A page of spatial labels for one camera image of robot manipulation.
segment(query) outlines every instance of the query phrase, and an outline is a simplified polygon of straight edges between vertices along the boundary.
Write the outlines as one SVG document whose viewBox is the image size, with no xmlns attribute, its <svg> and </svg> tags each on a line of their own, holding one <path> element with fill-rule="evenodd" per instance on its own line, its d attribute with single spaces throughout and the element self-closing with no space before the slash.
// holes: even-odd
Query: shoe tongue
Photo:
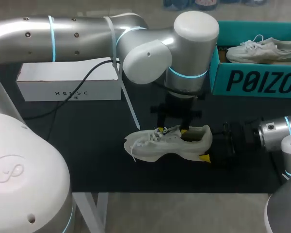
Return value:
<svg viewBox="0 0 291 233">
<path fill-rule="evenodd" d="M 175 135 L 178 135 L 179 137 L 182 136 L 179 126 L 175 126 L 168 129 L 168 132 L 165 135 L 168 135 L 168 134 L 175 134 Z"/>
</svg>

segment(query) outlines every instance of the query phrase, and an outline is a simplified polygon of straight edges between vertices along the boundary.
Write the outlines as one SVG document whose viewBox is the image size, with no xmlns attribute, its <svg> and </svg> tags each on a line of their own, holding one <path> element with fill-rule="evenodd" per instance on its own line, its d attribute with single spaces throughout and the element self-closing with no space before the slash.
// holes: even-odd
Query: white shoe box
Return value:
<svg viewBox="0 0 291 233">
<path fill-rule="evenodd" d="M 63 101 L 97 64 L 110 58 L 81 62 L 23 64 L 17 85 L 25 101 Z M 120 100 L 121 85 L 112 63 L 95 69 L 70 100 Z"/>
</svg>

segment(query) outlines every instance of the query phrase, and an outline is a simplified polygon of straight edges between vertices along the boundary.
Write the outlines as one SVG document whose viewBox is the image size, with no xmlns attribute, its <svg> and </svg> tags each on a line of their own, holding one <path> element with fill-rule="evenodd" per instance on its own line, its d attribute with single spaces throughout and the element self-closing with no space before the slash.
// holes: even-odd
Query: logo on robot arm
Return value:
<svg viewBox="0 0 291 233">
<path fill-rule="evenodd" d="M 0 157 L 0 183 L 7 183 L 16 177 L 20 177 L 25 171 L 24 160 L 19 155 Z"/>
</svg>

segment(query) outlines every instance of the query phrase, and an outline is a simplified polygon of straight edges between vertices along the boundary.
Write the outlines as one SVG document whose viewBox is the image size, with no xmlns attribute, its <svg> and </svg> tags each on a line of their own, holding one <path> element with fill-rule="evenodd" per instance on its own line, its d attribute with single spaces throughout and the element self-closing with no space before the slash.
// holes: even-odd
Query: gray floor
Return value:
<svg viewBox="0 0 291 233">
<path fill-rule="evenodd" d="M 266 194 L 109 195 L 106 233 L 265 233 Z M 75 233 L 89 233 L 77 212 Z"/>
<path fill-rule="evenodd" d="M 162 9 L 162 0 L 0 0 L 0 19 L 28 15 L 105 16 L 135 12 L 150 27 L 173 24 L 181 12 Z M 217 20 L 291 21 L 291 0 L 261 7 L 221 4 Z M 107 233 L 264 233 L 268 195 L 110 194 Z M 88 229 L 77 213 L 75 233 Z"/>
</svg>

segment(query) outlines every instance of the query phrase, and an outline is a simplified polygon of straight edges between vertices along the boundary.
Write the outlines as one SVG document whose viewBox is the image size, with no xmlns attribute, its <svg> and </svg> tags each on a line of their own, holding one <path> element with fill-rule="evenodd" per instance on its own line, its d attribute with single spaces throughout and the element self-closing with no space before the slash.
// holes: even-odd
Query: bolt hole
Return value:
<svg viewBox="0 0 291 233">
<path fill-rule="evenodd" d="M 35 216 L 33 214 L 27 215 L 27 219 L 31 224 L 35 223 Z"/>
</svg>

